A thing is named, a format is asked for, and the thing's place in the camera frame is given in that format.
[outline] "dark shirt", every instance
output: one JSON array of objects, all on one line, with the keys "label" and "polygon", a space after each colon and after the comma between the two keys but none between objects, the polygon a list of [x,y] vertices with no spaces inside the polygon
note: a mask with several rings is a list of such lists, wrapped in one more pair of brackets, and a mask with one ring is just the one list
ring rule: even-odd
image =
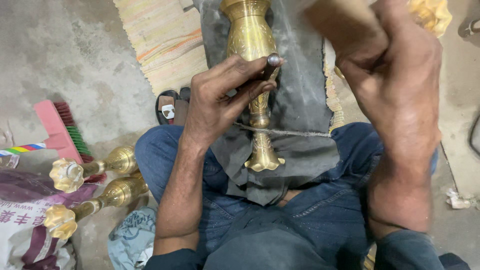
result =
[{"label": "dark shirt", "polygon": [[[281,211],[249,209],[238,217],[203,264],[191,249],[151,257],[144,270],[335,270],[315,251],[304,229]],[[377,242],[375,268],[441,270],[430,238],[401,230]]]}]

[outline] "wrist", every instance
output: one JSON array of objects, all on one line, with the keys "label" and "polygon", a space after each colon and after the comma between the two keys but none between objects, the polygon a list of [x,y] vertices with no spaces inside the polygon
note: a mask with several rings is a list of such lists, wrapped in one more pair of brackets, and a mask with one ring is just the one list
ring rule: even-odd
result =
[{"label": "wrist", "polygon": [[205,143],[199,142],[196,140],[190,133],[185,131],[182,133],[179,139],[179,149],[178,151],[189,152],[194,156],[205,155],[210,146]]},{"label": "wrist", "polygon": [[384,151],[381,163],[388,168],[393,178],[423,182],[426,178],[429,179],[432,156],[433,153],[428,157],[404,157]]}]

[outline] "blue jeans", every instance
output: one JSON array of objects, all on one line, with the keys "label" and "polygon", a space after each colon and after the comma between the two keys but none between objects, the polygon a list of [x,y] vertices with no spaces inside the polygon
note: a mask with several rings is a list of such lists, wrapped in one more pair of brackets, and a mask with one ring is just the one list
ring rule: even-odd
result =
[{"label": "blue jeans", "polygon": [[[135,155],[155,200],[160,202],[177,155],[183,127],[161,125],[137,142]],[[332,132],[340,161],[280,208],[314,239],[318,254],[338,269],[360,269],[373,243],[366,220],[366,183],[383,151],[371,124],[351,123]],[[228,176],[209,149],[203,171],[203,212],[197,252],[212,253],[235,217],[252,205],[225,195]]]}]

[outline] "orange stripe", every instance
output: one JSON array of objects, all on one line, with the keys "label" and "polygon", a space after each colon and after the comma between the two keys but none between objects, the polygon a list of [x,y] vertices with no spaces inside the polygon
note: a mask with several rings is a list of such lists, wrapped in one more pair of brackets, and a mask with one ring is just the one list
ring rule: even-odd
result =
[{"label": "orange stripe", "polygon": [[190,40],[192,40],[192,39],[196,39],[196,38],[198,38],[198,36],[196,36],[196,37],[191,37],[191,38],[189,38],[189,39],[186,39],[186,40],[184,40],[184,41],[180,42],[179,44],[177,44],[175,47],[173,47],[173,48],[169,49],[167,52],[169,52],[169,51],[173,51],[173,50],[175,50],[176,48],[178,48],[178,47],[182,46],[183,44],[185,44],[185,43],[189,42]]},{"label": "orange stripe", "polygon": [[[183,36],[183,37],[188,37],[188,36],[197,35],[197,34],[201,34],[201,33],[202,33],[202,30],[200,28],[198,28],[197,30],[195,30],[195,31]],[[172,50],[178,48],[179,46],[181,46],[182,44],[185,44],[185,42],[188,42],[188,41],[190,41],[192,39],[195,39],[195,38],[197,38],[197,37],[188,38],[188,39],[180,42],[179,44],[177,44],[175,47],[169,49],[167,52],[172,51]],[[137,61],[140,61],[143,57],[147,56],[149,53],[151,53],[152,51],[154,51],[158,47],[160,47],[160,45],[157,45],[157,46],[153,47],[152,49],[148,50],[147,52],[144,52],[141,55],[137,56]]]}]

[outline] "brass vase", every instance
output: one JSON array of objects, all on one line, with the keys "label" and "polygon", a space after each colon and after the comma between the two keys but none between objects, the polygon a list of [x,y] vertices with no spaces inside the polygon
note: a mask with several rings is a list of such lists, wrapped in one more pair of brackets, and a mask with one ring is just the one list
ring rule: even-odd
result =
[{"label": "brass vase", "polygon": [[138,169],[133,146],[121,146],[113,149],[104,160],[94,160],[86,164],[77,164],[74,159],[63,158],[53,163],[50,178],[55,182],[54,187],[65,193],[76,191],[84,179],[106,171],[120,174],[129,174]]},{"label": "brass vase", "polygon": [[130,177],[117,178],[110,182],[102,195],[67,209],[64,205],[54,205],[47,209],[44,225],[52,237],[68,239],[77,229],[77,222],[95,214],[102,208],[129,205],[139,195],[148,192],[142,175],[137,172]]},{"label": "brass vase", "polygon": [[[247,61],[253,61],[276,52],[272,30],[265,21],[265,14],[271,0],[223,0],[220,10],[231,22],[228,35],[227,57],[239,54]],[[278,75],[276,70],[271,79]],[[261,94],[249,105],[250,126],[268,128],[270,124],[268,110],[269,92]],[[273,150],[270,136],[265,133],[253,133],[253,151],[245,167],[259,172],[265,169],[275,170],[285,160]]]}]

